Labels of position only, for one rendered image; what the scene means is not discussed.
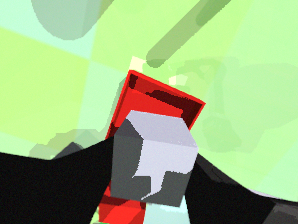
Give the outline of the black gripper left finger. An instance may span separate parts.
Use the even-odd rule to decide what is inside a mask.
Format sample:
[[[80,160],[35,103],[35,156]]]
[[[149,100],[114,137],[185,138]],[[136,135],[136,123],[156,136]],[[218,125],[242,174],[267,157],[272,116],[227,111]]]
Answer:
[[[44,224],[91,224],[112,175],[114,136],[54,160],[0,151],[0,196],[36,202]]]

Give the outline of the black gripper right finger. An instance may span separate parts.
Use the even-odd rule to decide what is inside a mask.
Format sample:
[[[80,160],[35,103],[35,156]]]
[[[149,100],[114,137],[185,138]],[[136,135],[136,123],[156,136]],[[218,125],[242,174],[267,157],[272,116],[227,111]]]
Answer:
[[[298,224],[298,201],[256,194],[199,153],[184,197],[190,224]]]

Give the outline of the red tray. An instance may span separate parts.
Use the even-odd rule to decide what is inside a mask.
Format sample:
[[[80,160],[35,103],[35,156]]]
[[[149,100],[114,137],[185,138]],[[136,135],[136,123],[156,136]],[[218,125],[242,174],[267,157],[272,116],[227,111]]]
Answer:
[[[192,95],[129,69],[105,139],[114,136],[131,110],[183,118],[190,131],[205,105]]]

